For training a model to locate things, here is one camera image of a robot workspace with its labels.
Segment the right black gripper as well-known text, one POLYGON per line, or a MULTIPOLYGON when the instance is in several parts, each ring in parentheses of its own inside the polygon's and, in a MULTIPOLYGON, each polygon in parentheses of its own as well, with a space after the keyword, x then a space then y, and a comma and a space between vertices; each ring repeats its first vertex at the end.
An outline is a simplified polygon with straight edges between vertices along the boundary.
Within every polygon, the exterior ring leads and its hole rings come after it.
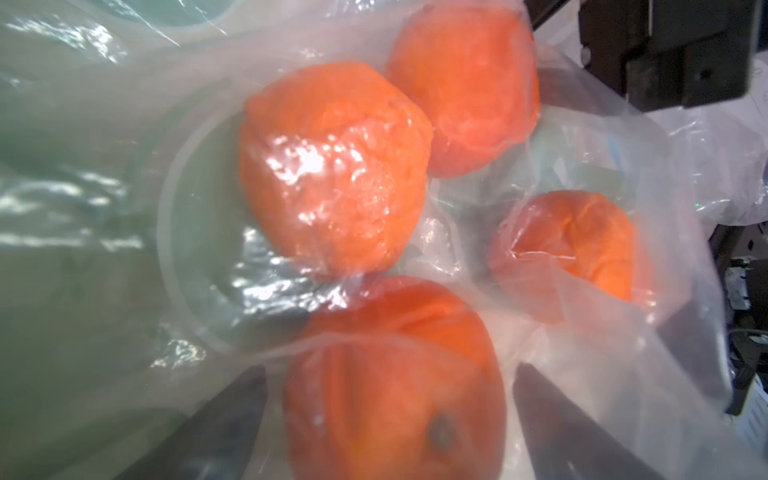
POLYGON ((582 65, 642 112, 743 97, 764 49, 761 1, 580 4, 582 65))

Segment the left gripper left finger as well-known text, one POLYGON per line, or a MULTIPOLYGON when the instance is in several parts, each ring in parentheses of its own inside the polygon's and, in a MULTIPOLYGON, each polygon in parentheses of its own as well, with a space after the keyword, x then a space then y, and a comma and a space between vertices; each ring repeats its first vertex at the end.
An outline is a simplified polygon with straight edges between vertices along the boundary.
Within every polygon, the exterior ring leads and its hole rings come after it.
POLYGON ((119 479, 241 479, 268 399, 266 370, 245 370, 119 479))

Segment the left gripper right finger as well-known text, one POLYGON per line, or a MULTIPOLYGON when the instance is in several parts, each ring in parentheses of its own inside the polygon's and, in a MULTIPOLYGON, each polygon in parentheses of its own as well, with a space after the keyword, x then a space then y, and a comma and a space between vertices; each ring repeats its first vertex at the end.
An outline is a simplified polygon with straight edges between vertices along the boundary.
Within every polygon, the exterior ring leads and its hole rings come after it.
POLYGON ((512 396, 537 479, 662 478, 533 365, 518 365, 512 396))

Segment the oranges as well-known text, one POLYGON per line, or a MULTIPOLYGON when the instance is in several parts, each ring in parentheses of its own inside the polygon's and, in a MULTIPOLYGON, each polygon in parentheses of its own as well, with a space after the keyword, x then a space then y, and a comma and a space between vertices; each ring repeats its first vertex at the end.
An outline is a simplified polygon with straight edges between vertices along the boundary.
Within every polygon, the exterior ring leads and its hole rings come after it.
POLYGON ((239 172, 276 250, 357 279, 298 336, 282 396, 297 479, 498 479, 512 384, 494 333, 447 287, 392 275, 431 180, 495 169, 542 128, 519 1, 430 1, 382 69, 317 64, 251 95, 239 172))

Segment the green zip bag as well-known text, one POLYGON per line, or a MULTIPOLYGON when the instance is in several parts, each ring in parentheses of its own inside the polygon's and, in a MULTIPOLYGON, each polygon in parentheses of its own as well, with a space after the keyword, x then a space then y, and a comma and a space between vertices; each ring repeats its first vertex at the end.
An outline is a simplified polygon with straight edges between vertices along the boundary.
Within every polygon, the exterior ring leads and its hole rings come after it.
POLYGON ((688 163, 519 1, 1 92, 5 479, 763 479, 688 163))

